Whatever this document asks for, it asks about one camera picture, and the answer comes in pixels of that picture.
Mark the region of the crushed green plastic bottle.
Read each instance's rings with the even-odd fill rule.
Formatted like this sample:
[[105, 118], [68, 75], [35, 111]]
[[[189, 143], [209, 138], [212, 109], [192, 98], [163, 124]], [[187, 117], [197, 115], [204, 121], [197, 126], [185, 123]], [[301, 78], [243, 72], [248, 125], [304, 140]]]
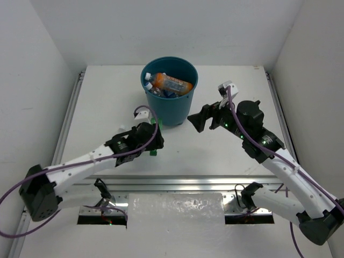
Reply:
[[[150, 119], [150, 123], [151, 124], [154, 124], [156, 122], [156, 119], [155, 118], [151, 118]], [[160, 118], [157, 119], [157, 122], [158, 122], [158, 126], [159, 126], [159, 129], [162, 130], [162, 120]], [[157, 149], [154, 149], [154, 150], [151, 150], [149, 152], [149, 155], [150, 156], [157, 156]]]

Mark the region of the clear bottle white cap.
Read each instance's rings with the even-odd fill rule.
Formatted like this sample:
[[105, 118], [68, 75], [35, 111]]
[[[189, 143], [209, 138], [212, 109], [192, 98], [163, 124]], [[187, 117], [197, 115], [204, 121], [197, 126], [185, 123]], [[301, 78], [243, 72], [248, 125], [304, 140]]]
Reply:
[[154, 87], [150, 82], [147, 82], [144, 85], [144, 88], [149, 91], [151, 94], [153, 94], [154, 96], [157, 97], [161, 97], [161, 98], [165, 98], [165, 95], [163, 93], [163, 91], [157, 87]]

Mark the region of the orange bottle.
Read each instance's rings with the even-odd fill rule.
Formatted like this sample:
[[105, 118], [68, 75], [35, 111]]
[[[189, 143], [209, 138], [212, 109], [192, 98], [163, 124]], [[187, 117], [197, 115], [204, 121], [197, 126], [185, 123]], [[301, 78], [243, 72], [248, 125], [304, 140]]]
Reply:
[[146, 73], [144, 79], [155, 88], [170, 91], [180, 96], [188, 94], [194, 87], [189, 82], [179, 80], [163, 73]]

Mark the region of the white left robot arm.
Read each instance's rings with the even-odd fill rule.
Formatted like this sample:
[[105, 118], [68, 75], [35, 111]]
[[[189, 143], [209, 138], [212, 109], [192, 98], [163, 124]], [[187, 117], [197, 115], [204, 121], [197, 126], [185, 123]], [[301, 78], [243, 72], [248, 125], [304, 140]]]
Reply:
[[143, 152], [163, 147], [164, 138], [159, 126], [142, 122], [76, 159], [46, 168], [39, 164], [31, 167], [19, 188], [19, 195], [31, 219], [39, 222], [52, 216], [60, 204], [66, 203], [62, 195], [73, 184], [97, 172], [131, 162]]

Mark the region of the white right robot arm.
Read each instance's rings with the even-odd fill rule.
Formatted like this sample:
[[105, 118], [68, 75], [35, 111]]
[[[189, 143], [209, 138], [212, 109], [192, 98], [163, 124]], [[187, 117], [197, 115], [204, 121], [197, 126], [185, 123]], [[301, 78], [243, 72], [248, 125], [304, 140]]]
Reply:
[[252, 159], [270, 170], [296, 197], [278, 196], [261, 183], [253, 182], [241, 191], [241, 202], [248, 210], [268, 209], [298, 226], [303, 235], [316, 245], [323, 245], [343, 224], [343, 199], [338, 199], [313, 182], [293, 159], [284, 143], [263, 126], [260, 101], [242, 101], [236, 114], [220, 102], [204, 105], [199, 113], [188, 116], [197, 132], [212, 119], [210, 129], [221, 126], [242, 140], [242, 147]]

